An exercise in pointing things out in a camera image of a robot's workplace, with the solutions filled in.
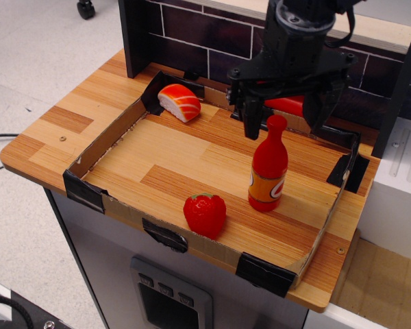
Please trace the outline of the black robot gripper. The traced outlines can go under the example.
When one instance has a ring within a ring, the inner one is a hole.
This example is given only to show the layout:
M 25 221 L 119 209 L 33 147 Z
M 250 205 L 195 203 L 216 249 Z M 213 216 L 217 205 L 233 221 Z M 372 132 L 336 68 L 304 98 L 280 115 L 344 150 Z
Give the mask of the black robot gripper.
M 337 48 L 356 24 L 355 1 L 269 1 L 258 55 L 228 72 L 227 99 L 242 104 L 245 136 L 257 140 L 263 103 L 304 95 L 303 118 L 319 135 L 349 80 L 354 55 Z

